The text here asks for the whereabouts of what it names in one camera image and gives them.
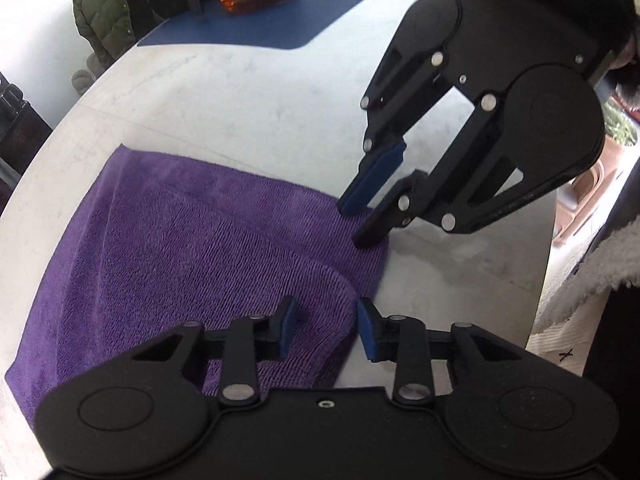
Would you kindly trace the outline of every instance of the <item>microfiber towel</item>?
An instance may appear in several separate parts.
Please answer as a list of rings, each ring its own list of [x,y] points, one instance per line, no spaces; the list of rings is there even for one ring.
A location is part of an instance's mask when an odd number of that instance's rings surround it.
[[[58,244],[6,382],[27,421],[70,378],[185,322],[226,328],[298,299],[290,353],[263,362],[263,391],[329,387],[356,326],[354,301],[372,296],[386,244],[356,250],[361,218],[288,182],[119,147]],[[220,362],[203,391],[213,394]]]

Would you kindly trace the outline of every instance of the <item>screw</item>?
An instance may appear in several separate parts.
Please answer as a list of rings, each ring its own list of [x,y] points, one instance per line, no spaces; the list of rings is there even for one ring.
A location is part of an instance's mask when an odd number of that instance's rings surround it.
[[[222,390],[222,396],[228,400],[247,400],[254,396],[255,390],[248,384],[230,384]]]
[[[482,98],[482,101],[480,101],[480,106],[485,112],[491,112],[495,109],[497,104],[498,99],[496,99],[495,95],[493,94],[485,94],[485,96]]]
[[[433,54],[433,56],[431,56],[431,64],[433,66],[440,66],[443,61],[444,61],[444,54],[441,52],[436,52],[435,54]]]
[[[406,211],[407,209],[409,209],[410,203],[411,201],[409,200],[409,197],[407,195],[402,195],[398,200],[398,209],[400,211]]]
[[[431,390],[424,384],[410,383],[400,386],[398,394],[406,400],[423,400],[431,395]]]
[[[449,233],[450,231],[453,231],[453,228],[456,226],[456,217],[451,213],[447,213],[442,217],[440,225],[447,233]]]

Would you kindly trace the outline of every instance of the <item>white fuzzy blanket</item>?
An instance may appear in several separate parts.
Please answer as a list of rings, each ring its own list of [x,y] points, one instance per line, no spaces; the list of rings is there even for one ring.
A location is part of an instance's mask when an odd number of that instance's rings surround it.
[[[640,217],[587,256],[538,313],[532,332],[566,321],[590,297],[620,285],[640,286]]]

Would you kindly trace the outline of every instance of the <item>marble table surface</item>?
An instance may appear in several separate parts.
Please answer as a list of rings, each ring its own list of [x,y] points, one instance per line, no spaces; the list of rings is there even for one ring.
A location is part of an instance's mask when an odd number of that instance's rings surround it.
[[[296,50],[169,45],[121,58],[53,132],[0,217],[0,373],[69,219],[120,143],[339,196],[362,157],[358,102],[413,1],[364,0]],[[430,111],[406,136],[398,176],[431,169],[470,107],[452,92]],[[437,330],[472,322],[523,346],[554,215],[549,195],[472,235],[419,220],[393,231],[377,306]],[[338,386],[389,386],[392,377],[392,366],[366,362],[358,342]]]

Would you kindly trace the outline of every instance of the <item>green jacket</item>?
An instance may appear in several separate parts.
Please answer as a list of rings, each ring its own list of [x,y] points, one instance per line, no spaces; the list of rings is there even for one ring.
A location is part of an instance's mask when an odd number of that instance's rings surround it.
[[[74,16],[104,68],[136,43],[127,0],[74,0]]]

